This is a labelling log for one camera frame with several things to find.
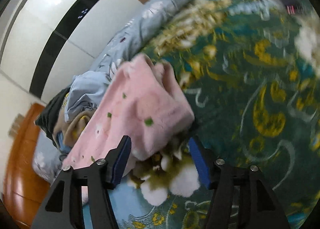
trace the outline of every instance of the orange wooden headboard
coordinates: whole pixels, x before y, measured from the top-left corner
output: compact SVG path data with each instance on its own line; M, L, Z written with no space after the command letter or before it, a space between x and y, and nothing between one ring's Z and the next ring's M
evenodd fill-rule
M30 228L50 187L31 166L40 132L34 121L43 109L35 103L28 111L13 142L4 178L4 205L21 229Z

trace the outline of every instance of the silver bolt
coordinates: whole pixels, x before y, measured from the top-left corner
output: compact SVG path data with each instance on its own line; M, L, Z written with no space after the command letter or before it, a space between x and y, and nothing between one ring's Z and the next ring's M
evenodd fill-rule
M256 165L250 166L250 169L251 169L252 171L254 171L254 172L256 172L256 171L259 170L259 168L258 168Z
M217 163L218 165L223 165L223 164L225 163L225 161L224 161L223 159L217 159L217 160L216 160L216 163Z
M105 159L98 159L97 160L97 165L103 165L106 162Z
M68 171L71 168L70 165L66 165L65 167L62 168L63 171Z

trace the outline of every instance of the black tile stripe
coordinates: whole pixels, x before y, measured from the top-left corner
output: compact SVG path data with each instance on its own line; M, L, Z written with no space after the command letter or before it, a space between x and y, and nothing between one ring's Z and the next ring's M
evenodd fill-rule
M49 37L38 60L29 92L41 98L44 86L62 47L77 25L99 0L77 0Z

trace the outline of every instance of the pink fleece fabric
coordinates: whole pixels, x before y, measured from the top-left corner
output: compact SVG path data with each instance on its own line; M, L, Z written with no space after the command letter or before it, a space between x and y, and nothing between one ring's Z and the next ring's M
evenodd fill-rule
M74 169L105 158L128 135L132 150L126 175L137 160L161 150L171 137L188 129L194 114L168 62L153 65L145 54L124 62L98 109L63 161Z

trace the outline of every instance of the polished wood surface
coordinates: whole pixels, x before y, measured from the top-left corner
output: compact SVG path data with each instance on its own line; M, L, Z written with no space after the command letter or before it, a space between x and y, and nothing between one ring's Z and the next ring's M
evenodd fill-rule
M40 132L34 121L43 108L36 103L28 111L13 142L4 178L4 205L21 229L30 228L50 187L31 166Z

